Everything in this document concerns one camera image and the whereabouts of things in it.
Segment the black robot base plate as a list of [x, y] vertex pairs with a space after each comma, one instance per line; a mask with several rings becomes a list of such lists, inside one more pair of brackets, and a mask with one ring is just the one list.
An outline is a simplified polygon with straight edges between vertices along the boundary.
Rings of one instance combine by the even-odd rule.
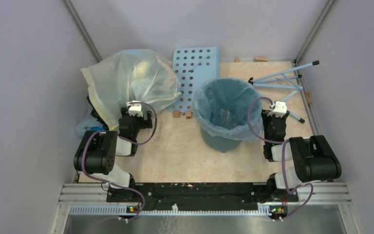
[[297, 195], [274, 189], [270, 183], [135, 183], [134, 191], [109, 188], [106, 201], [134, 203], [144, 211], [166, 211], [177, 205], [180, 211], [252, 211], [259, 204], [297, 202]]

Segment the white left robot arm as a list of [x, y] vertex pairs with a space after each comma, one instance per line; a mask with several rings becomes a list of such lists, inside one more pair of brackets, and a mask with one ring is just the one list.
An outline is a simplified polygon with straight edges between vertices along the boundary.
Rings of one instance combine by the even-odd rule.
[[153, 129], [157, 122], [152, 119], [153, 111], [143, 111], [142, 107], [124, 107], [118, 120], [118, 131], [86, 131], [74, 156], [76, 171], [86, 171], [96, 180], [118, 189], [124, 201], [135, 199], [137, 189], [131, 185], [131, 174], [115, 165], [116, 156], [135, 156], [141, 145], [138, 134], [144, 129]]

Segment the light blue trash bag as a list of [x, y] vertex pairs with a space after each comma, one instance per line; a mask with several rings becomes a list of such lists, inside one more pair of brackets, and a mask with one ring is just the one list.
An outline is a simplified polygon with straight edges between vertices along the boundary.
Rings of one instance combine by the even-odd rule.
[[194, 117], [211, 137], [257, 141], [262, 134], [262, 101], [255, 87], [238, 78], [216, 78], [202, 84], [192, 100]]

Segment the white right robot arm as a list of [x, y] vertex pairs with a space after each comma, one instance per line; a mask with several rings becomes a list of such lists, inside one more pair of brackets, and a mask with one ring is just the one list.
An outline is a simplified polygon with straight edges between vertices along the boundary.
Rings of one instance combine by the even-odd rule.
[[286, 194], [284, 175], [289, 189], [311, 181], [327, 181], [340, 178], [341, 164], [323, 135], [309, 138], [291, 137], [283, 151], [282, 142], [286, 135], [286, 120], [283, 117], [269, 116], [268, 110], [262, 110], [265, 138], [264, 157], [270, 162], [292, 161], [293, 166], [285, 172], [273, 173], [266, 183], [266, 195], [272, 201], [279, 201]]

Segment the teal plastic trash bin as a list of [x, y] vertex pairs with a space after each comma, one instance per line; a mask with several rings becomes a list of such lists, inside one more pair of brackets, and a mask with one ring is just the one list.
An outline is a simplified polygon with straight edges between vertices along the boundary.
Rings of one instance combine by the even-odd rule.
[[221, 136], [213, 137], [202, 128], [200, 129], [200, 132], [201, 137], [207, 146], [222, 153], [232, 151], [242, 143], [242, 140], [233, 140]]

